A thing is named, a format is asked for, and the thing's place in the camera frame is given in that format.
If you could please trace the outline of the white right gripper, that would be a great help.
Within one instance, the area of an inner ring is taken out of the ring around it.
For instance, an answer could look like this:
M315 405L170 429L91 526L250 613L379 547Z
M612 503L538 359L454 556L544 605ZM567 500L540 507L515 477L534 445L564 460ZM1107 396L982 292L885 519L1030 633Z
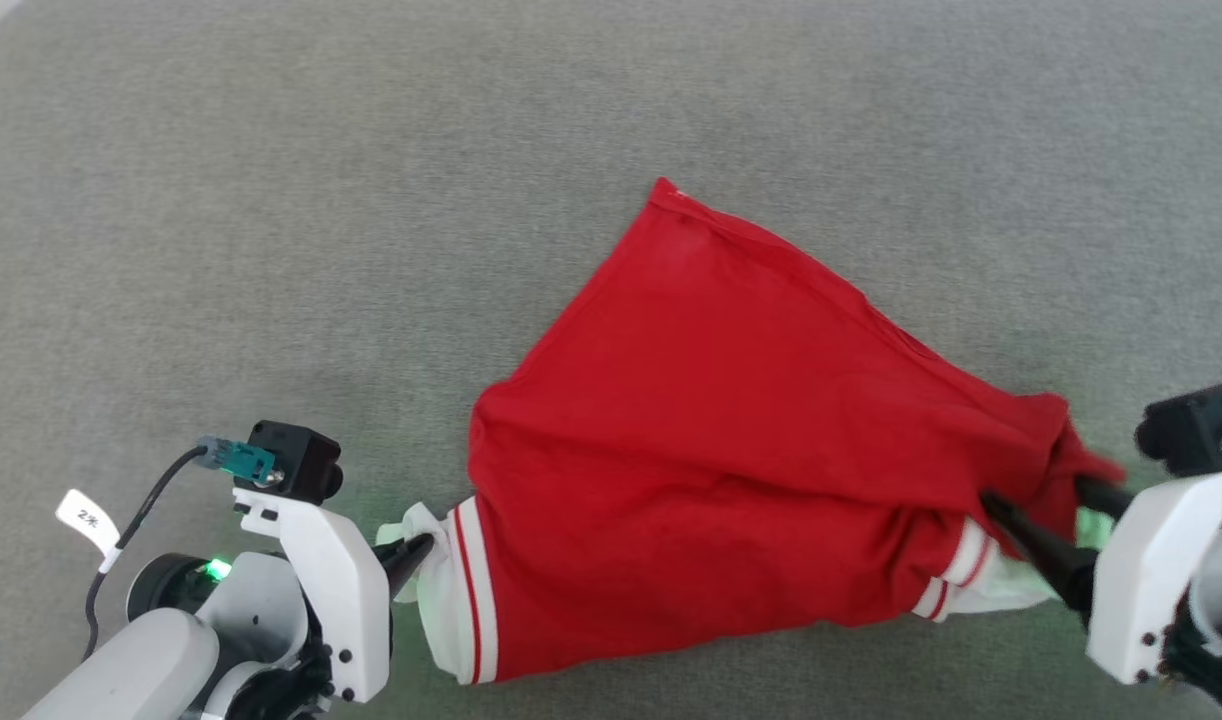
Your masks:
M1222 659L1222 473L1140 493L1074 479L1078 505L1119 520L1101 551L1077 546L982 491L991 523L1088 626L1088 656L1122 685L1158 674L1165 630L1198 619L1199 655Z

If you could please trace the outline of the grey fabric sofa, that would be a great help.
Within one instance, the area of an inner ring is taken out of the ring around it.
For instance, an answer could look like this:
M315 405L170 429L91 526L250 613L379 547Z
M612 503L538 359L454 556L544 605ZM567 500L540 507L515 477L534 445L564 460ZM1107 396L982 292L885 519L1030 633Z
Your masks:
M815 255L1133 488L1222 381L1222 0L23 0L0 20L0 720L84 650L79 487L341 443L365 533L660 177Z

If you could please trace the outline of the red white shirt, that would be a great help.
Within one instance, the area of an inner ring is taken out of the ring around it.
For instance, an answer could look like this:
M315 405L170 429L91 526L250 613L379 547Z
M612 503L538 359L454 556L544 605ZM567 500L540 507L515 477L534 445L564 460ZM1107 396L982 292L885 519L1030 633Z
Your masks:
M811 623L1050 597L986 518L1077 538L1077 480L1125 474L1067 401L935 354L788 241L657 178L591 281L481 392L470 498L400 601L463 685Z

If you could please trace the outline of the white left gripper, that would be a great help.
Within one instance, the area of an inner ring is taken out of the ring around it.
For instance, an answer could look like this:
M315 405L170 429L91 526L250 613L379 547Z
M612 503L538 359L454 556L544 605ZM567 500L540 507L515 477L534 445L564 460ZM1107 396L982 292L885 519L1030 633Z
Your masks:
M436 546L433 534L379 544L379 560L354 521L313 505L233 488L247 511L241 528L277 539L301 593L335 652L331 682L338 698L365 703L390 678L390 601Z

